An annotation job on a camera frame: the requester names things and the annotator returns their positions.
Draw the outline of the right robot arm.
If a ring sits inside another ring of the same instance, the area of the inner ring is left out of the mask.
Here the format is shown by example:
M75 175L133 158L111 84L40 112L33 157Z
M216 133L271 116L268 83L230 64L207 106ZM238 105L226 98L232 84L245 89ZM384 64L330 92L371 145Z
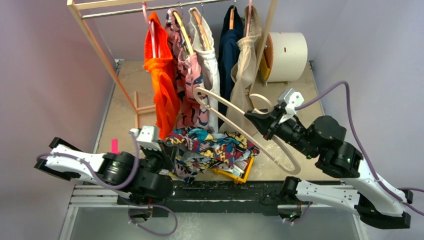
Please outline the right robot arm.
M411 226L406 204L412 202L413 193L390 185L382 187L383 179L373 175L363 154L345 141L347 130L333 117L320 116L309 127L304 127L297 117L280 122L284 112L277 105L270 113L248 111L245 117L264 139L283 140L307 159L317 158L315 166L318 169L350 185L350 189L332 188L288 176L279 193L263 196L263 205L275 205L278 201L288 204L316 202L345 210L377 229L408 229Z

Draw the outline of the colourful comic print shorts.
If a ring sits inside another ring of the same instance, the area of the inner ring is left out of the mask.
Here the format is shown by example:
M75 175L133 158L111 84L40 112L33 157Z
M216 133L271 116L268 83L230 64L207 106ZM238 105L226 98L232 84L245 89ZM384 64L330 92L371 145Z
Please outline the colourful comic print shorts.
M238 132L211 133L188 126L172 131L165 139L178 147L173 171L162 170L174 180L192 183L199 173L209 169L229 171L234 163L256 157L260 150Z

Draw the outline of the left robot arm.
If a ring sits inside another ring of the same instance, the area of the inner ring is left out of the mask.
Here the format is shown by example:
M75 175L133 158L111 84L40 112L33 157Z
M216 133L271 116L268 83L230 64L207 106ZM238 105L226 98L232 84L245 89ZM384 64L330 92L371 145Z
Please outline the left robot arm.
M144 157L140 157L135 165L136 157L131 153L82 152L60 137L55 137L49 144L51 151L39 155L34 168L62 180L76 179L112 190L117 190L117 186L124 183L135 169L131 182L117 190L119 195L138 205L147 203L149 199L159 203L174 192L171 177L160 174L160 171L171 170L175 166L178 148L162 140L157 143L159 150L140 145L138 149L144 153Z

